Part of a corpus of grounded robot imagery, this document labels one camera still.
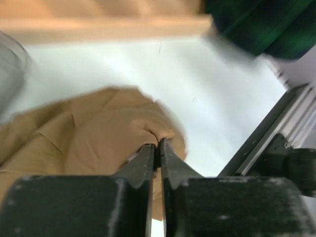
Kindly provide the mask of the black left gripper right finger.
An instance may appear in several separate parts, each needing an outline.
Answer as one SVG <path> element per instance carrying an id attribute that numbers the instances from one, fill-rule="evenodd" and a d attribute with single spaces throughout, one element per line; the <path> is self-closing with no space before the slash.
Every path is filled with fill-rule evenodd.
<path id="1" fill-rule="evenodd" d="M 206 178 L 160 148 L 167 237 L 313 237 L 316 226 L 300 191 L 275 177 Z"/>

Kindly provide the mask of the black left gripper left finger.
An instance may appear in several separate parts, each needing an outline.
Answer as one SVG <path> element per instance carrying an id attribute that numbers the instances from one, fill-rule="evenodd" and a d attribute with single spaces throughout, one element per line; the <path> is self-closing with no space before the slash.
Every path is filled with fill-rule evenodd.
<path id="1" fill-rule="evenodd" d="M 3 237 L 148 237 L 155 146 L 113 175 L 17 179 L 0 207 Z"/>

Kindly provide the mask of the tan garment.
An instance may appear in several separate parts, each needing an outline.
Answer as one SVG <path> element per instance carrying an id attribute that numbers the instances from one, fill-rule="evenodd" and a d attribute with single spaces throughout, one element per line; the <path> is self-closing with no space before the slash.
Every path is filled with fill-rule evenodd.
<path id="1" fill-rule="evenodd" d="M 163 138 L 185 159 L 181 132 L 136 88 L 106 88 L 17 114 L 0 127 L 0 194 L 23 175 L 111 175 Z"/>

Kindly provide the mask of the green plaid garment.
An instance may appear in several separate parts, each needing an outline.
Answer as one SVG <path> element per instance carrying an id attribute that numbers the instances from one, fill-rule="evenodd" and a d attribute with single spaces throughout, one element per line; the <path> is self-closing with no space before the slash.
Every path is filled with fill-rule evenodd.
<path id="1" fill-rule="evenodd" d="M 294 60 L 316 43 L 314 0 L 207 0 L 223 37 L 253 56 Z"/>

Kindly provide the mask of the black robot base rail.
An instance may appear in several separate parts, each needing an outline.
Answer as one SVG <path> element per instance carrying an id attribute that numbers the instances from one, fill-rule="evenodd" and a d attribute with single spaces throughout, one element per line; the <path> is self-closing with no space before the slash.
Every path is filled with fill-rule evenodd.
<path id="1" fill-rule="evenodd" d="M 218 176 L 285 177 L 315 197 L 316 90 L 286 91 Z"/>

